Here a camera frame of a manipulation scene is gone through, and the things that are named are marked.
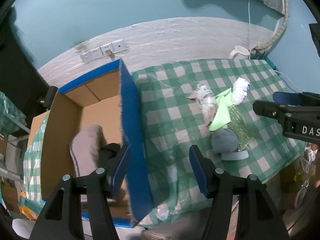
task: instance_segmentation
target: gray rolled sock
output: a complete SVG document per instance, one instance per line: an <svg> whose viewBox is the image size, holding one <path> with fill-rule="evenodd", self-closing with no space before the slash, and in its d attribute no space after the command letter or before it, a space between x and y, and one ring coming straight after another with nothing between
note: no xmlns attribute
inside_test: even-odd
<svg viewBox="0 0 320 240"><path fill-rule="evenodd" d="M211 132L211 144L216 153L231 153L238 148L239 141L232 130L219 128Z"/></svg>

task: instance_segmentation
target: white mug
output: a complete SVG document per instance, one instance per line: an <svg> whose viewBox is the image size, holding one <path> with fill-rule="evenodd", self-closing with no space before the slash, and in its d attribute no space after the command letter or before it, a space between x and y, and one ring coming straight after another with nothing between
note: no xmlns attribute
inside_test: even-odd
<svg viewBox="0 0 320 240"><path fill-rule="evenodd" d="M245 47L235 46L235 49L231 51L229 58L230 59L249 59L250 51Z"/></svg>

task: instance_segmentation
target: white cable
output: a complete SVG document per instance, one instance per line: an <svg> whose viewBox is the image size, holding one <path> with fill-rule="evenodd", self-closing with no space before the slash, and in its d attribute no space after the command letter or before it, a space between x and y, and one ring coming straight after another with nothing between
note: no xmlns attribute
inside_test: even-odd
<svg viewBox="0 0 320 240"><path fill-rule="evenodd" d="M284 0L283 6L284 6L284 20L281 27L272 36L272 38L269 41L267 41L265 44L255 46L253 48L255 51L262 51L269 48L282 35L282 33L287 28L288 20L289 20L289 0Z"/></svg>
<svg viewBox="0 0 320 240"><path fill-rule="evenodd" d="M292 80L286 75L286 74L283 74L282 72L280 71L277 71L277 70L274 70L274 72L277 72L277 73L280 73L281 75L284 75L287 77L287 79L289 79L289 81L291 82L292 85L294 85L297 89L301 90L303 92L303 90L300 88L300 87L297 87L293 82Z"/></svg>
<svg viewBox="0 0 320 240"><path fill-rule="evenodd" d="M250 55L251 55L251 41L250 41L250 25L251 25L250 0L248 0L248 15L249 15L249 30L248 30L248 36L249 36L249 59L250 59Z"/></svg>

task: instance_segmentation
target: silver bolt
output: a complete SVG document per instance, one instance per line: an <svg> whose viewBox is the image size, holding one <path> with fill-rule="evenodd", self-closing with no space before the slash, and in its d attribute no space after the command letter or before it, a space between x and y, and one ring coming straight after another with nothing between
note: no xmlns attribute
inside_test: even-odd
<svg viewBox="0 0 320 240"><path fill-rule="evenodd" d="M251 179L251 180L257 180L257 176L256 175L254 175L254 174L250 174L249 175L249 178Z"/></svg>
<svg viewBox="0 0 320 240"><path fill-rule="evenodd" d="M97 169L96 169L96 173L97 173L97 174L102 174L102 173L104 173L104 168L97 168Z"/></svg>
<svg viewBox="0 0 320 240"><path fill-rule="evenodd" d="M222 173L224 173L224 170L223 169L221 169L221 168L216 168L216 173L218 173L218 174L222 174Z"/></svg>
<svg viewBox="0 0 320 240"><path fill-rule="evenodd" d="M67 181L70 178L71 178L70 175L66 174L66 175L63 175L62 180Z"/></svg>

